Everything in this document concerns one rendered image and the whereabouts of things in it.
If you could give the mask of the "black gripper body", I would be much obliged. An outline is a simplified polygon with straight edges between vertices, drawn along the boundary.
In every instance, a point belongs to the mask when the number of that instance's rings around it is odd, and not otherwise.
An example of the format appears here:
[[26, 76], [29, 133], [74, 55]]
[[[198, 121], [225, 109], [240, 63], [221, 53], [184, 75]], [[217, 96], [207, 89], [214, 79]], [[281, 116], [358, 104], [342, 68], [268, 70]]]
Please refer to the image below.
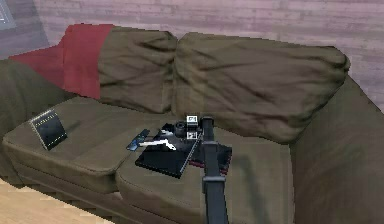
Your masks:
[[179, 121], [174, 125], [174, 134], [178, 138], [185, 138], [187, 125], [184, 121]]

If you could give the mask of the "olive brown sofa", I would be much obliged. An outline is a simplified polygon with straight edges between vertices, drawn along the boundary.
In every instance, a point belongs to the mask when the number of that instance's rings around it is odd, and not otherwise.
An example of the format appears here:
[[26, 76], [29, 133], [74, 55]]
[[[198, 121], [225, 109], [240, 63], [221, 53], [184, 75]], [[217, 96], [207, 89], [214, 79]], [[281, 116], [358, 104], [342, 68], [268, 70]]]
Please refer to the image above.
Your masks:
[[[206, 224], [203, 169], [172, 178], [135, 165], [143, 129], [214, 119], [232, 148], [229, 224], [384, 224], [384, 113], [332, 46], [114, 26], [98, 58], [100, 98], [0, 60], [0, 179], [115, 224]], [[29, 121], [53, 109], [50, 151]]]

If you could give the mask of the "dark blue remote control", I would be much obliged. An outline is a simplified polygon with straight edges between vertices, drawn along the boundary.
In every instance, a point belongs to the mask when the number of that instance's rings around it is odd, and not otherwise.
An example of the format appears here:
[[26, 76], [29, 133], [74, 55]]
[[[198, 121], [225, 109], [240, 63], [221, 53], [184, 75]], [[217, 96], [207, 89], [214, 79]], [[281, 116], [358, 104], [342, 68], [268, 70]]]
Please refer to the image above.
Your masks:
[[148, 129], [143, 129], [138, 135], [133, 138], [133, 140], [128, 144], [126, 149], [130, 151], [135, 151], [139, 147], [139, 144], [145, 141], [149, 133], [150, 131]]

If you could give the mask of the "dark red book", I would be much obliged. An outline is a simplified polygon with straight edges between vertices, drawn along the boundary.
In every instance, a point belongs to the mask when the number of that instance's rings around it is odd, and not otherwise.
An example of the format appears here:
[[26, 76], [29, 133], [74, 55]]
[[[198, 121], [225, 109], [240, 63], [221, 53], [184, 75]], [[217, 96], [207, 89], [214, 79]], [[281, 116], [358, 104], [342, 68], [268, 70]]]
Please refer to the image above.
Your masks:
[[[218, 153], [217, 153], [217, 161], [219, 170], [222, 174], [226, 174], [228, 172], [230, 163], [231, 163], [231, 157], [232, 157], [232, 148], [222, 145], [219, 145]], [[189, 161], [190, 165], [204, 168], [204, 153], [202, 149], [196, 149], [191, 156], [191, 159]]]

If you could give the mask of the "red blanket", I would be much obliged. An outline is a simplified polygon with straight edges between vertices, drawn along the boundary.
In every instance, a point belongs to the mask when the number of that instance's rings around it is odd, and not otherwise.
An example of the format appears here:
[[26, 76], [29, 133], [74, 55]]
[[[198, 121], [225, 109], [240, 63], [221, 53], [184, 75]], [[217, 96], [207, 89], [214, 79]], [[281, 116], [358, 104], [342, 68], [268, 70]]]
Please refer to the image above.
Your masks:
[[98, 58], [112, 24], [74, 24], [49, 48], [11, 56], [68, 92], [99, 99]]

